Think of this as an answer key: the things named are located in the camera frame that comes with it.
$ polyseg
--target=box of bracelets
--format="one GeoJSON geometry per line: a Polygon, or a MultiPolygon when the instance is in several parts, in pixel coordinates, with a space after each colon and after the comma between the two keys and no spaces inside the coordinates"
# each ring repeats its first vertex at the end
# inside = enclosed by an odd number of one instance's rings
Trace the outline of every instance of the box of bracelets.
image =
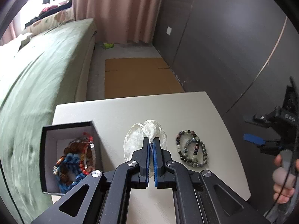
{"type": "Polygon", "coordinates": [[[39,172],[45,194],[64,195],[94,169],[103,170],[92,121],[42,128],[39,172]]]}

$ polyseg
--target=curtain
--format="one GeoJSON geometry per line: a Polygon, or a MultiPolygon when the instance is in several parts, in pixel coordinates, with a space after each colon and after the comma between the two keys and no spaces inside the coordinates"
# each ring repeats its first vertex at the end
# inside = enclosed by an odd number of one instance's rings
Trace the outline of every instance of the curtain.
{"type": "Polygon", "coordinates": [[[0,46],[7,44],[11,40],[15,39],[22,33],[20,13],[18,13],[12,22],[9,24],[8,28],[5,30],[2,38],[0,39],[0,46]]]}
{"type": "Polygon", "coordinates": [[[74,0],[75,19],[94,18],[96,41],[151,42],[161,0],[74,0]]]}

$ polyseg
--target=black bead bracelet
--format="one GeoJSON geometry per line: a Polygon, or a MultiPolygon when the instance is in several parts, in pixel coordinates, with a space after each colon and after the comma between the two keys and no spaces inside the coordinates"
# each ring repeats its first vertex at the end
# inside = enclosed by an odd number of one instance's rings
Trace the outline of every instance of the black bead bracelet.
{"type": "Polygon", "coordinates": [[[182,130],[176,136],[175,141],[177,144],[177,151],[181,157],[181,160],[183,160],[184,162],[187,162],[187,164],[189,164],[189,165],[192,165],[192,167],[203,167],[205,164],[207,164],[207,149],[205,148],[205,144],[199,139],[199,137],[195,134],[194,131],[182,130]],[[185,135],[185,134],[190,135],[192,138],[189,138],[187,140],[186,144],[184,145],[183,152],[182,152],[180,139],[181,139],[181,136],[185,135]],[[190,144],[192,142],[195,143],[195,149],[194,149],[193,157],[189,158],[188,157],[188,147],[190,146],[190,144]],[[198,154],[199,147],[201,147],[202,156],[203,156],[202,163],[199,163],[198,158],[196,157],[198,154]]]}

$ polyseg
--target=power cord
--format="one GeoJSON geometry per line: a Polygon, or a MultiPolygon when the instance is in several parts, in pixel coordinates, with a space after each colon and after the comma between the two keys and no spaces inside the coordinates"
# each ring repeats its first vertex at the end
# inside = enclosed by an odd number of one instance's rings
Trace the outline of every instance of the power cord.
{"type": "MultiPolygon", "coordinates": [[[[295,91],[295,94],[296,94],[296,99],[297,99],[297,110],[296,110],[296,113],[297,113],[297,121],[299,120],[299,96],[298,96],[298,90],[297,90],[297,87],[294,83],[294,80],[292,77],[290,77],[290,81],[294,87],[294,91],[295,91]]],[[[277,201],[279,199],[279,197],[281,196],[281,193],[284,189],[284,186],[286,184],[286,181],[289,177],[289,174],[291,172],[291,166],[292,166],[292,163],[295,161],[295,155],[296,155],[296,151],[297,151],[297,147],[298,147],[298,138],[299,138],[299,123],[297,123],[297,127],[296,127],[296,136],[295,136],[295,143],[294,143],[294,148],[293,148],[293,151],[292,151],[292,158],[291,158],[291,162],[290,162],[290,165],[289,165],[289,169],[288,169],[288,173],[286,175],[286,178],[283,182],[283,185],[282,185],[282,188],[281,188],[281,191],[277,197],[277,199],[274,201],[273,205],[271,206],[270,210],[268,211],[268,213],[266,214],[265,218],[267,218],[267,216],[269,215],[269,213],[272,211],[272,209],[274,208],[274,206],[277,204],[277,201]]]]}

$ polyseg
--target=drawstring bag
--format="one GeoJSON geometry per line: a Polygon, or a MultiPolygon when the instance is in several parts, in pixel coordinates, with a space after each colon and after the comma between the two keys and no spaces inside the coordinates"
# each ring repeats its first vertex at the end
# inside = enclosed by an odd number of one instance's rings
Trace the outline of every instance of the drawstring bag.
{"type": "Polygon", "coordinates": [[[124,158],[125,161],[130,161],[133,152],[142,148],[145,137],[149,138],[150,142],[149,177],[152,177],[154,175],[152,141],[155,137],[159,137],[161,149],[167,148],[167,136],[156,120],[147,120],[144,125],[137,123],[131,127],[124,141],[124,158]]]}

